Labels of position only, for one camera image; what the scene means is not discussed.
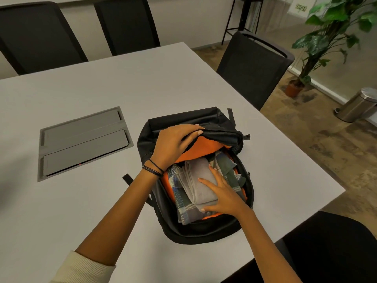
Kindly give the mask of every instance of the stool leg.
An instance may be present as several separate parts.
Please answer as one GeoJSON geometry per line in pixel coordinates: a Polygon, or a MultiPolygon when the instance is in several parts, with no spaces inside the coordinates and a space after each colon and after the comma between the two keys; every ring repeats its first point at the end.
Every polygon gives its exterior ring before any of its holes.
{"type": "Polygon", "coordinates": [[[229,25],[230,17],[232,16],[233,7],[234,7],[234,3],[235,3],[235,2],[236,2],[236,0],[233,0],[232,8],[230,9],[229,18],[228,18],[227,26],[226,26],[226,28],[225,28],[224,36],[222,37],[221,45],[224,44],[225,35],[226,35],[226,33],[227,33],[227,29],[228,29],[228,25],[229,25]]]}
{"type": "Polygon", "coordinates": [[[239,20],[238,30],[244,30],[246,25],[246,20],[249,15],[250,5],[252,4],[252,0],[246,0],[242,6],[241,18],[239,20]]]}
{"type": "Polygon", "coordinates": [[[261,0],[261,6],[259,7],[259,14],[258,14],[258,20],[257,20],[257,27],[255,28],[255,34],[257,34],[257,30],[258,30],[259,18],[261,17],[261,12],[262,12],[262,5],[263,5],[263,0],[261,0]]]}

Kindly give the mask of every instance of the stainless steel trash can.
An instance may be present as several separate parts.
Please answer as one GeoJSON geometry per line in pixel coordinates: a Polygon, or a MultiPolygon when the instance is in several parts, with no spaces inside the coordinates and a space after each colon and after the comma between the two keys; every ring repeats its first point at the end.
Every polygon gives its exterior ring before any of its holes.
{"type": "Polygon", "coordinates": [[[341,108],[334,109],[334,114],[340,120],[352,123],[361,118],[363,114],[375,105],[377,105],[377,89],[365,87],[341,108]]]}

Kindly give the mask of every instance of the cream sweater sleeve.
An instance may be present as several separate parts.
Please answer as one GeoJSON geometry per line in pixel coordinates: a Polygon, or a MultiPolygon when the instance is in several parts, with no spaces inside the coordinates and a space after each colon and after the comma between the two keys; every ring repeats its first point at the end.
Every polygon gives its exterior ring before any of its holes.
{"type": "Polygon", "coordinates": [[[114,269],[71,251],[50,283],[108,283],[114,269]]]}

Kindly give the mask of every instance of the hand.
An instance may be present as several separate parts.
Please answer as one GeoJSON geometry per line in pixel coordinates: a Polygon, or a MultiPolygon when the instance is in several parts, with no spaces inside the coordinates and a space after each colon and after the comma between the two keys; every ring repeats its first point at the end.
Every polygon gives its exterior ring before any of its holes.
{"type": "Polygon", "coordinates": [[[218,201],[214,206],[205,206],[202,211],[215,211],[223,214],[230,214],[237,219],[245,209],[250,209],[240,196],[232,190],[224,177],[216,171],[211,165],[209,168],[214,175],[217,186],[206,179],[199,178],[198,181],[205,184],[217,195],[218,201]]]}
{"type": "Polygon", "coordinates": [[[151,160],[165,171],[183,154],[187,146],[203,133],[197,131],[198,129],[204,128],[198,124],[181,124],[161,130],[151,160]]]}

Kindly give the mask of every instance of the tall stool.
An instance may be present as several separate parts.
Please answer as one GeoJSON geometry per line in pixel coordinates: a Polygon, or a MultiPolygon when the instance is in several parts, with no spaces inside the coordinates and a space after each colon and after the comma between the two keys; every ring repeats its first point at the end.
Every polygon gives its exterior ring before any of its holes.
{"type": "Polygon", "coordinates": [[[228,28],[230,17],[232,16],[232,12],[233,12],[234,3],[236,2],[236,0],[233,0],[232,9],[230,10],[230,14],[229,14],[228,22],[227,22],[227,27],[225,28],[225,32],[224,32],[224,36],[222,37],[221,45],[224,44],[225,35],[227,33],[229,35],[233,36],[233,34],[231,34],[229,32],[230,30],[235,30],[235,29],[237,29],[237,30],[247,30],[248,32],[252,33],[250,30],[245,28],[245,25],[246,25],[247,17],[249,15],[250,6],[253,2],[260,2],[261,3],[261,6],[259,7],[259,12],[258,12],[259,14],[258,14],[257,26],[255,28],[255,33],[257,33],[259,18],[261,17],[263,0],[241,0],[241,1],[243,1],[243,7],[242,7],[241,18],[239,20],[238,28],[228,28]]]}

